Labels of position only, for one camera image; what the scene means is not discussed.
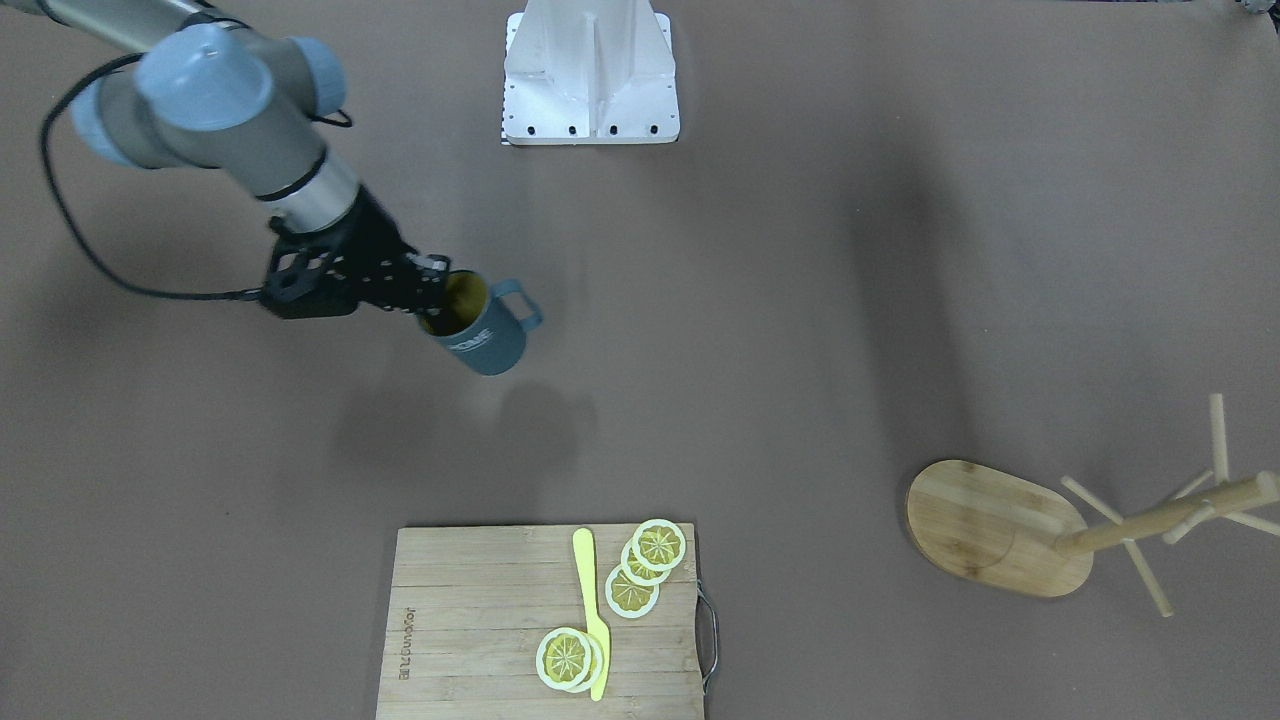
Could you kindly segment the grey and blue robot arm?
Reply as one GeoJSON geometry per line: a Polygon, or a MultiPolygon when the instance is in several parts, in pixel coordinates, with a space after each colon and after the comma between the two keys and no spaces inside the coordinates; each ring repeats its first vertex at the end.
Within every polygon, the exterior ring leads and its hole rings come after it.
{"type": "Polygon", "coordinates": [[[264,281],[205,293],[284,319],[343,316],[360,304],[444,327],[451,261],[406,243],[358,174],[317,132],[349,126],[346,74],[307,37],[273,38],[207,1],[14,1],[12,8],[92,35],[122,56],[91,70],[45,117],[47,186],[74,241],[101,272],[52,169],[50,136],[69,113],[100,156],[143,169],[225,172],[270,213],[264,281]]]}

